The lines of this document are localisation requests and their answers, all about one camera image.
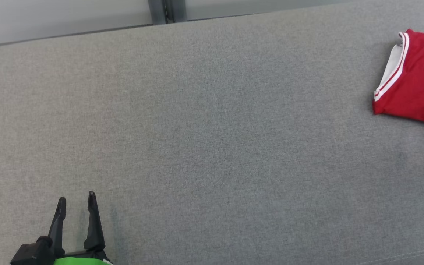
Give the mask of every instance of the gray couch cushion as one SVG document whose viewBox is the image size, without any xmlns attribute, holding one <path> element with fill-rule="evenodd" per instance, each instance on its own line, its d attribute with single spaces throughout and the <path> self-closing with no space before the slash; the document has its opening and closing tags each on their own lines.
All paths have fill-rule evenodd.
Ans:
<svg viewBox="0 0 424 265">
<path fill-rule="evenodd" d="M 89 190 L 117 264 L 424 263 L 424 124 L 373 116 L 424 0 L 0 47 L 0 264 Z"/>
</svg>

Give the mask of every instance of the red shirt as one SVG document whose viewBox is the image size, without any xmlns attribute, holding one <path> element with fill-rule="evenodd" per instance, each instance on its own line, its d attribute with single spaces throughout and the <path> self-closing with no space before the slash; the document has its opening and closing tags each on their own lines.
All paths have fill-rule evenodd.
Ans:
<svg viewBox="0 0 424 265">
<path fill-rule="evenodd" d="M 424 121 L 424 33 L 399 33 L 381 85 L 374 92 L 374 114 Z"/>
</svg>

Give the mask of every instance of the folded red t-shirt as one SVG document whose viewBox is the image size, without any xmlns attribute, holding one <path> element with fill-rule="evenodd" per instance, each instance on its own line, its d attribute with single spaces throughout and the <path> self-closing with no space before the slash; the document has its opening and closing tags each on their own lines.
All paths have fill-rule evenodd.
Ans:
<svg viewBox="0 0 424 265">
<path fill-rule="evenodd" d="M 424 33 L 400 32 L 381 84 L 374 92 L 374 114 L 424 121 Z"/>
</svg>

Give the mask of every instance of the couch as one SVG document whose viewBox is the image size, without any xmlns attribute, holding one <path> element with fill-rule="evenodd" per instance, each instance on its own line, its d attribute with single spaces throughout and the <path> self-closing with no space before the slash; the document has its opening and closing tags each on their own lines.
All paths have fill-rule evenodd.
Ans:
<svg viewBox="0 0 424 265">
<path fill-rule="evenodd" d="M 372 114 L 424 0 L 368 0 L 0 47 L 0 264 L 424 264 L 424 123 Z"/>
</svg>

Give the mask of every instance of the white wall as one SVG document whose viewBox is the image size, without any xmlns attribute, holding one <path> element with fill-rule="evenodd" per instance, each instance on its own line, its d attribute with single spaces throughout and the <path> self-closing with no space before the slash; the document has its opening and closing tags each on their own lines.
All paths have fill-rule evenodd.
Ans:
<svg viewBox="0 0 424 265">
<path fill-rule="evenodd" d="M 313 7 L 355 0 L 185 0 L 188 20 Z"/>
<path fill-rule="evenodd" d="M 151 22 L 148 0 L 0 0 L 0 43 Z"/>
</svg>

